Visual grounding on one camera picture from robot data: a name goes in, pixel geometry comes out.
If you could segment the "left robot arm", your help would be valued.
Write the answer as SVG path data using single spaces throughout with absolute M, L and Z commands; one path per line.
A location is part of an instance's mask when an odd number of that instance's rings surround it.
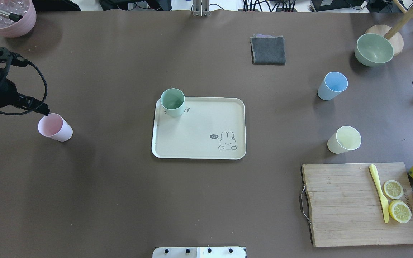
M 16 116 L 23 115 L 30 112 L 36 112 L 48 116 L 50 109 L 48 105 L 44 102 L 47 97 L 47 83 L 44 76 L 41 74 L 40 70 L 33 63 L 29 63 L 33 66 L 44 83 L 44 96 L 41 101 L 34 97 L 26 96 L 24 94 L 18 93 L 16 85 L 6 78 L 7 72 L 3 72 L 0 75 L 0 108 L 6 107 L 8 105 L 14 106 L 19 109 L 23 109 L 20 113 L 8 113 L 0 111 L 0 114 Z

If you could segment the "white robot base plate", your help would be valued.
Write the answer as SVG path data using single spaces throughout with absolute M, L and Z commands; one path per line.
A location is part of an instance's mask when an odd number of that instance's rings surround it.
M 246 258 L 246 248 L 240 246 L 160 247 L 153 258 Z

